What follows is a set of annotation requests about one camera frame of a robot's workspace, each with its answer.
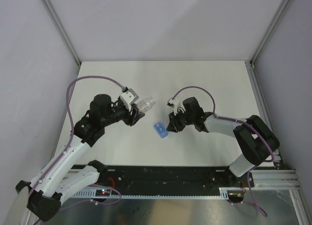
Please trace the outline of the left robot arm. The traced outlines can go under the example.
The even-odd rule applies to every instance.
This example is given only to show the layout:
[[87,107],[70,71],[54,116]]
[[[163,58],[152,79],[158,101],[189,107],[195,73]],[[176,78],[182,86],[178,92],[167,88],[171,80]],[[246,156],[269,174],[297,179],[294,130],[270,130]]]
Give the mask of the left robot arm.
[[104,185],[108,181],[107,167],[98,160],[91,161],[72,177],[64,179],[64,176],[104,135],[107,126],[119,121],[133,126],[154,103],[153,98],[138,101],[132,90],[121,93],[116,102],[112,102],[107,94],[96,95],[86,114],[72,124],[68,144],[31,181],[17,184],[17,192],[25,188],[29,190],[27,208],[39,220],[47,222],[76,192],[88,185]]

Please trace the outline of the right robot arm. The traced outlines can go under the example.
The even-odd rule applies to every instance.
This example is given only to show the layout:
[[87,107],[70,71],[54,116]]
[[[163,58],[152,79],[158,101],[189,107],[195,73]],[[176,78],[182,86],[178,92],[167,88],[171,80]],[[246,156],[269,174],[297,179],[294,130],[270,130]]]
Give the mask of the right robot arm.
[[171,98],[167,105],[173,109],[169,113],[168,132],[181,132],[186,126],[194,126],[198,132],[220,133],[236,139],[241,154],[229,166],[225,180],[232,187],[243,180],[243,175],[261,165],[280,147],[280,142],[270,128],[257,115],[246,119],[234,119],[204,112],[195,97],[183,102]]

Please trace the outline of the blue pill organizer box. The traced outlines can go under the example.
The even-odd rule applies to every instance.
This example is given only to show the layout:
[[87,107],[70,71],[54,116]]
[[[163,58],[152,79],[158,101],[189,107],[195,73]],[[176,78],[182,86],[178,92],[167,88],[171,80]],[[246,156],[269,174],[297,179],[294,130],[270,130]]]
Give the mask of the blue pill organizer box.
[[169,135],[168,131],[166,130],[166,128],[164,127],[164,125],[161,122],[155,123],[153,125],[153,127],[162,139],[166,138]]

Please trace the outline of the clear pill bottle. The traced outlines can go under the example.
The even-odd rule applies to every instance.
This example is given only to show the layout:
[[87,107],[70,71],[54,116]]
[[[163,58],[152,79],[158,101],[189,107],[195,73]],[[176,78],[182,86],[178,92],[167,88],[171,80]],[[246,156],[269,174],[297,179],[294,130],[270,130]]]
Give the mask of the clear pill bottle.
[[141,100],[140,102],[138,102],[136,104],[136,107],[138,108],[138,110],[140,112],[146,113],[153,107],[154,104],[156,104],[156,101],[151,96],[151,97],[145,98],[145,99]]

